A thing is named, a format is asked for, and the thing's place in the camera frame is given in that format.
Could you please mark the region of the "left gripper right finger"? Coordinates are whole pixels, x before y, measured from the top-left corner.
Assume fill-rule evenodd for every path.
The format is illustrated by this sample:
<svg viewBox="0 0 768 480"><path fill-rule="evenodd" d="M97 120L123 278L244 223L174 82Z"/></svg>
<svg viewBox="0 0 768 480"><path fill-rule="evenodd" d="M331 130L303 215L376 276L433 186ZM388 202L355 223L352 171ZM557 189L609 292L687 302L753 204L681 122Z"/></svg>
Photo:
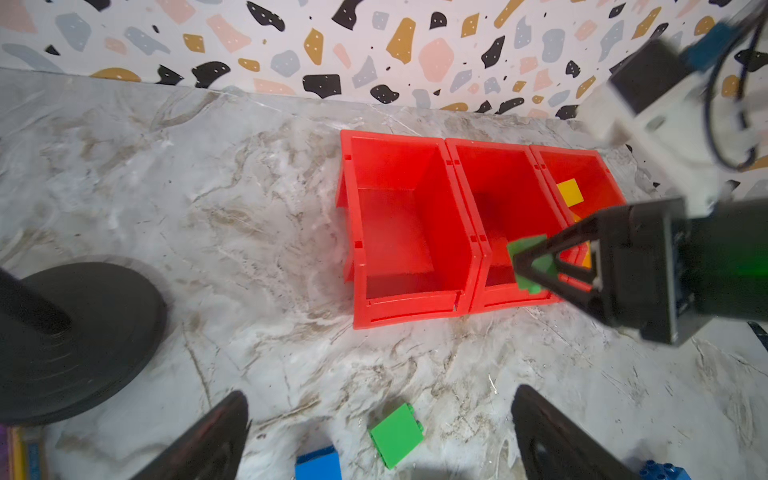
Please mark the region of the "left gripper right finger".
<svg viewBox="0 0 768 480"><path fill-rule="evenodd" d="M529 385L517 388L511 414L529 479L639 477Z"/></svg>

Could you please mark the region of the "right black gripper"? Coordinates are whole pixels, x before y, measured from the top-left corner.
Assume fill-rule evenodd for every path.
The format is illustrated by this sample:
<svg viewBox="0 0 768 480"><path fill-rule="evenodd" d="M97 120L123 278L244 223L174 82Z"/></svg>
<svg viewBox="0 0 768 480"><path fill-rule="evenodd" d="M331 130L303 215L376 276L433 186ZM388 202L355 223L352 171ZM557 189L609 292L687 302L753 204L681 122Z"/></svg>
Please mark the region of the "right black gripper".
<svg viewBox="0 0 768 480"><path fill-rule="evenodd" d="M716 317L767 318L764 199L721 203L702 218L687 217L680 199L613 207L547 237L513 260L517 273L646 341L679 346ZM589 269L581 266L587 240ZM557 279L531 268L546 254Z"/></svg>

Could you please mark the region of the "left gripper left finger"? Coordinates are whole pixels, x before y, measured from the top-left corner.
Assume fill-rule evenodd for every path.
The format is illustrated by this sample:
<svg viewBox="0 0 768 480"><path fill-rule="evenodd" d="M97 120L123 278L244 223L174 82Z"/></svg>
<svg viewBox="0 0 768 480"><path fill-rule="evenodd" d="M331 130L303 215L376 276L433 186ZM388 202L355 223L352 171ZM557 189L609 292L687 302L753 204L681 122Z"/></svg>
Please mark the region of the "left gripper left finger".
<svg viewBox="0 0 768 480"><path fill-rule="evenodd" d="M248 431L247 398L236 390L133 479L235 479Z"/></svg>

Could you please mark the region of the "yellow long lego brick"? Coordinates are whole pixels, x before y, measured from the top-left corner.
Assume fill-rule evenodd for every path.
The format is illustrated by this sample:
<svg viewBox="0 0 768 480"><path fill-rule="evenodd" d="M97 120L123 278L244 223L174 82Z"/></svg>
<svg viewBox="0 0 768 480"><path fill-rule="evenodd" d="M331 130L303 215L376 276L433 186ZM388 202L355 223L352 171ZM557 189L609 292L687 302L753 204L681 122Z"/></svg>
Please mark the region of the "yellow long lego brick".
<svg viewBox="0 0 768 480"><path fill-rule="evenodd" d="M593 215L594 211L590 211L590 212L586 213L585 215L580 215L576 211L574 211L573 209L570 209L570 213L571 213L571 215L573 217L573 220L576 223L578 223L578 222L582 221L584 218ZM591 241L590 240L587 240L587 241L584 242L583 250L584 250L584 258L581 261L581 266L584 267L584 268L589 269L589 268L591 268L593 266L593 263L592 263L592 245L591 245Z"/></svg>

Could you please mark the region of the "light green square brick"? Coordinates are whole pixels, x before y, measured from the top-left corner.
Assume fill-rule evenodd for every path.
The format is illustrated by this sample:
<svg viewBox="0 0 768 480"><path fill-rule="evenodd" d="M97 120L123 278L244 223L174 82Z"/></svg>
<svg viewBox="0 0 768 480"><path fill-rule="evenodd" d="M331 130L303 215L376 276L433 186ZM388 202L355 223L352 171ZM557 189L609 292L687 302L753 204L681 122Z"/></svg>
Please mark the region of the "light green square brick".
<svg viewBox="0 0 768 480"><path fill-rule="evenodd" d="M539 244L543 244L547 239L548 237L546 235L536 235L523 237L509 242L507 244L507 253L510 257L510 263L513 264L513 260L517 258L521 252ZM532 259L531 268L554 279L558 278L558 271L552 254L541 255ZM531 296L544 294L554 296L554 293L551 290L544 288L542 285L530 280L524 275L518 274L516 267L513 267L513 273L517 287L521 292Z"/></svg>
<svg viewBox="0 0 768 480"><path fill-rule="evenodd" d="M425 438L423 425L410 403L403 403L369 430L379 457L394 470Z"/></svg>

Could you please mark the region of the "yellow square brick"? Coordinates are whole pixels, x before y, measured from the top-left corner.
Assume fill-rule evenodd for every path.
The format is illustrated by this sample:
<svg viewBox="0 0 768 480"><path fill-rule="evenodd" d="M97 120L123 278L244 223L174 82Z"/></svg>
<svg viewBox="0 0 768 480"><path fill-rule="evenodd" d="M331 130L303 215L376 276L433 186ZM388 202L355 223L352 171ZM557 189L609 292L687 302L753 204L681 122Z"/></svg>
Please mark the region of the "yellow square brick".
<svg viewBox="0 0 768 480"><path fill-rule="evenodd" d="M557 184L560 195L568 208L584 202L584 197L575 179L569 179Z"/></svg>

